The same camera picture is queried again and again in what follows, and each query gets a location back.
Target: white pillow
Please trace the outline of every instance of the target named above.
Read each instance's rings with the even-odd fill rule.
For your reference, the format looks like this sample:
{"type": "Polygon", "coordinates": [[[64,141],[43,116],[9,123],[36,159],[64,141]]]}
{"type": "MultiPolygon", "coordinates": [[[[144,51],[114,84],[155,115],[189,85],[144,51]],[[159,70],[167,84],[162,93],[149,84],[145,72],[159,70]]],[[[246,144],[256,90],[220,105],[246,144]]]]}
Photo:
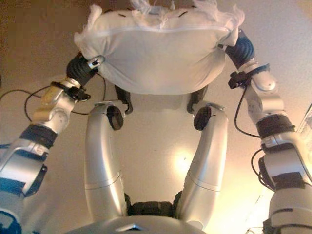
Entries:
{"type": "Polygon", "coordinates": [[[179,95],[199,90],[224,67],[219,44],[234,46],[244,13],[218,11],[215,0],[196,8],[170,9],[132,0],[134,11],[102,14],[92,5],[88,24],[75,43],[91,59],[103,55],[99,72],[131,93],[179,95]]]}

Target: beige floor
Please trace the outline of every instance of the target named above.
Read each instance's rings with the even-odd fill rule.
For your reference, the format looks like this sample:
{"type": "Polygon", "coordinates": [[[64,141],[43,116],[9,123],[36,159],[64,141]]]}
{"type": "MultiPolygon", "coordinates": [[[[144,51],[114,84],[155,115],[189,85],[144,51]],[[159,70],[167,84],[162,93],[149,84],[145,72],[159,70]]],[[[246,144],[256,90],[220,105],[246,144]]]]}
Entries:
{"type": "MultiPolygon", "coordinates": [[[[128,1],[95,1],[104,9],[126,8],[128,1]]],[[[158,3],[170,5],[170,1],[158,3]]],[[[299,125],[311,102],[312,1],[309,0],[220,0],[222,10],[237,3],[246,13],[242,28],[253,41],[261,63],[270,63],[279,79],[280,94],[295,125],[299,125]]],[[[1,93],[23,88],[34,91],[62,78],[67,62],[78,49],[73,33],[81,31],[93,1],[2,0],[1,6],[1,93]]],[[[190,7],[190,1],[176,1],[190,7]]],[[[244,234],[266,218],[270,194],[263,191],[250,167],[250,157],[260,142],[234,129],[233,119],[240,90],[227,86],[234,71],[227,60],[224,72],[210,86],[206,100],[227,107],[228,153],[222,192],[214,216],[206,229],[210,234],[244,234]],[[260,203],[255,205],[262,195],[260,203]]],[[[101,99],[103,86],[96,77],[87,85],[92,99],[76,110],[88,111],[101,99]]],[[[25,94],[14,93],[1,102],[1,143],[11,142],[28,125],[24,117],[25,94]]],[[[106,99],[115,98],[107,83],[106,99]]],[[[188,96],[132,95],[134,112],[116,132],[125,191],[133,202],[173,201],[183,187],[188,165],[195,153],[200,132],[185,108],[188,96]]],[[[37,100],[29,104],[33,112],[37,100]]],[[[70,126],[55,142],[45,164],[49,171],[40,191],[26,199],[22,222],[25,230],[61,233],[91,222],[83,188],[84,133],[86,116],[72,115],[70,126]]],[[[239,125],[248,132],[255,127],[245,105],[239,125]]]]}

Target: wire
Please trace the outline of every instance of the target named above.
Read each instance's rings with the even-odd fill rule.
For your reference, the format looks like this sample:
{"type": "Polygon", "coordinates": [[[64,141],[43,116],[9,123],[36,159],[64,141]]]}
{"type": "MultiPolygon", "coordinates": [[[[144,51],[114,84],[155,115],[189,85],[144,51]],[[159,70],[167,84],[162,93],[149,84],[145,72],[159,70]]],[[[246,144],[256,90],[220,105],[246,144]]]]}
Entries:
{"type": "MultiPolygon", "coordinates": [[[[106,96],[106,81],[105,81],[105,78],[104,78],[103,76],[101,76],[101,74],[99,74],[99,73],[97,73],[97,74],[103,79],[103,82],[104,82],[104,94],[103,94],[103,98],[102,98],[102,101],[104,101],[104,100],[105,100],[105,96],[106,96]]],[[[31,120],[31,118],[29,117],[29,115],[28,115],[28,113],[27,113],[27,102],[28,102],[28,100],[29,100],[32,96],[35,96],[35,97],[40,98],[40,96],[36,95],[36,93],[38,93],[38,92],[40,92],[41,90],[44,90],[44,89],[46,89],[46,88],[48,88],[48,87],[50,87],[50,86],[45,86],[45,87],[43,87],[43,88],[41,88],[41,89],[38,89],[37,91],[35,91],[35,92],[33,92],[33,93],[30,93],[30,92],[28,92],[28,91],[23,90],[24,92],[30,94],[30,95],[27,97],[27,99],[25,100],[25,103],[24,103],[24,112],[25,112],[25,115],[26,115],[26,117],[28,118],[28,120],[29,120],[30,122],[31,122],[32,120],[31,120]]],[[[86,115],[89,114],[89,112],[87,112],[87,113],[82,113],[82,112],[77,112],[77,111],[72,111],[72,113],[77,114],[77,115],[84,115],[84,116],[86,116],[86,115]]]]}
{"type": "Polygon", "coordinates": [[[254,168],[254,157],[255,157],[260,151],[262,151],[262,149],[257,150],[257,151],[253,154],[253,156],[252,156],[252,159],[251,159],[252,169],[253,169],[253,172],[257,175],[260,184],[262,184],[263,186],[265,186],[265,187],[267,187],[268,189],[270,189],[270,190],[273,191],[273,189],[272,189],[268,184],[266,184],[266,183],[264,182],[263,177],[261,176],[261,172],[258,173],[258,172],[255,170],[255,168],[254,168]]]}
{"type": "Polygon", "coordinates": [[[254,157],[255,157],[260,151],[262,151],[262,149],[257,150],[257,151],[253,154],[252,160],[251,160],[253,172],[254,172],[258,177],[259,177],[259,173],[258,173],[258,172],[255,170],[255,168],[254,168],[254,157]]]}
{"type": "Polygon", "coordinates": [[[256,138],[260,138],[260,136],[257,136],[257,135],[254,135],[254,134],[250,134],[250,133],[246,133],[245,131],[241,130],[238,125],[237,125],[237,116],[238,116],[238,113],[239,113],[239,109],[240,109],[240,106],[242,104],[242,101],[243,101],[243,98],[245,96],[245,93],[247,91],[247,88],[245,88],[243,94],[242,94],[242,97],[240,98],[240,101],[238,103],[238,106],[237,106],[237,109],[236,109],[236,113],[235,113],[235,117],[234,117],[234,125],[235,125],[235,128],[240,131],[241,133],[243,134],[246,134],[248,136],[251,136],[251,137],[256,137],[256,138]]]}
{"type": "Polygon", "coordinates": [[[249,234],[249,233],[255,234],[255,232],[253,230],[250,230],[250,228],[246,231],[245,234],[249,234]]]}
{"type": "Polygon", "coordinates": [[[10,91],[5,92],[4,94],[2,94],[2,95],[0,96],[0,101],[2,100],[2,98],[3,98],[5,95],[7,95],[7,94],[9,94],[9,93],[12,93],[12,92],[17,92],[17,91],[24,92],[24,93],[27,93],[27,94],[32,94],[31,92],[29,92],[29,91],[27,91],[27,90],[23,90],[23,89],[13,89],[13,90],[10,90],[10,91]]]}
{"type": "Polygon", "coordinates": [[[29,117],[29,115],[28,115],[28,113],[27,113],[27,102],[28,102],[28,100],[29,100],[32,96],[34,96],[36,93],[39,93],[40,91],[42,91],[42,90],[44,90],[44,89],[47,89],[47,88],[49,88],[49,87],[50,87],[50,86],[48,85],[48,86],[45,86],[45,87],[43,87],[43,88],[41,88],[41,89],[38,89],[37,91],[31,93],[31,94],[26,98],[26,100],[25,100],[25,102],[24,102],[24,113],[25,113],[26,117],[28,118],[28,120],[29,120],[30,122],[31,122],[32,120],[31,120],[31,118],[29,117]]]}
{"type": "Polygon", "coordinates": [[[97,73],[97,74],[103,79],[103,82],[104,82],[104,94],[103,94],[102,101],[105,101],[105,96],[106,96],[106,80],[105,80],[105,78],[104,78],[100,73],[97,73]]]}
{"type": "MultiPolygon", "coordinates": [[[[106,81],[105,81],[105,78],[104,78],[101,74],[99,74],[99,73],[97,73],[97,74],[103,79],[103,83],[104,83],[104,94],[103,94],[102,101],[104,101],[104,100],[105,100],[105,96],[106,96],[106,81]]],[[[28,103],[29,99],[30,99],[31,97],[41,98],[41,96],[36,95],[36,93],[38,93],[38,92],[40,92],[40,91],[42,91],[42,90],[44,90],[44,89],[47,89],[47,88],[49,88],[49,87],[50,87],[50,86],[45,86],[45,87],[43,87],[43,88],[41,88],[41,89],[36,90],[36,91],[33,92],[33,93],[31,93],[31,92],[29,92],[29,91],[27,91],[27,90],[24,90],[24,89],[13,89],[13,90],[7,91],[7,92],[5,92],[4,94],[2,94],[2,95],[0,96],[0,102],[1,102],[1,100],[2,100],[2,98],[3,98],[4,96],[6,96],[7,94],[12,93],[12,92],[24,92],[24,93],[26,93],[26,94],[29,94],[29,96],[26,98],[26,100],[25,100],[25,102],[24,102],[24,113],[25,113],[27,119],[31,122],[32,120],[31,120],[31,118],[29,117],[29,115],[28,115],[28,113],[27,113],[27,103],[28,103]]],[[[77,111],[72,111],[72,113],[77,114],[77,115],[88,115],[88,114],[89,114],[89,113],[82,113],[82,112],[77,112],[77,111]]],[[[7,149],[7,148],[9,148],[10,145],[11,145],[10,143],[9,143],[9,144],[0,144],[0,149],[7,149]]]]}

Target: cable connector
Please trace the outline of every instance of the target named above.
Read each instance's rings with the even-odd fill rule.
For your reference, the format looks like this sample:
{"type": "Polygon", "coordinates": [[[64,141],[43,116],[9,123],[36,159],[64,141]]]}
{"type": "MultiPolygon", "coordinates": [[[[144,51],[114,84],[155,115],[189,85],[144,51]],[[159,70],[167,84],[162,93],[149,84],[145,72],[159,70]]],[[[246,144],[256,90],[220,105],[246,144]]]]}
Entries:
{"type": "Polygon", "coordinates": [[[73,86],[71,88],[68,88],[65,85],[62,85],[61,83],[54,81],[51,83],[51,85],[61,88],[75,101],[87,101],[91,97],[89,94],[85,93],[86,89],[84,89],[83,87],[77,88],[73,86]]]}
{"type": "Polygon", "coordinates": [[[249,83],[250,80],[252,79],[252,76],[255,74],[258,74],[263,71],[269,71],[270,70],[270,65],[263,65],[261,67],[257,67],[253,69],[252,71],[245,73],[245,72],[233,72],[230,74],[231,79],[229,81],[229,87],[231,89],[235,89],[237,87],[246,87],[249,83]]]}

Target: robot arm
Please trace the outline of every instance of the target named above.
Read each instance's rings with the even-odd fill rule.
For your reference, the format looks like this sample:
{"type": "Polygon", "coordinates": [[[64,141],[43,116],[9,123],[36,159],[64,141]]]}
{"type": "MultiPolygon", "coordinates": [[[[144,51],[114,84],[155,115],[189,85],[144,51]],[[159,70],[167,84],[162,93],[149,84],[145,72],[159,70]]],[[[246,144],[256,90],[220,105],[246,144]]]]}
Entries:
{"type": "Polygon", "coordinates": [[[229,86],[245,88],[248,113],[261,138],[260,180],[275,191],[264,233],[311,233],[312,162],[277,94],[276,79],[268,65],[255,61],[253,45],[242,31],[235,47],[223,49],[239,70],[231,74],[229,86]]]}
{"type": "Polygon", "coordinates": [[[81,54],[71,60],[67,66],[67,77],[61,82],[51,83],[31,124],[0,158],[1,223],[13,220],[8,232],[20,223],[23,198],[38,191],[47,172],[43,162],[57,135],[67,127],[75,103],[90,98],[83,86],[95,75],[96,67],[102,62],[102,56],[87,61],[81,54]]]}

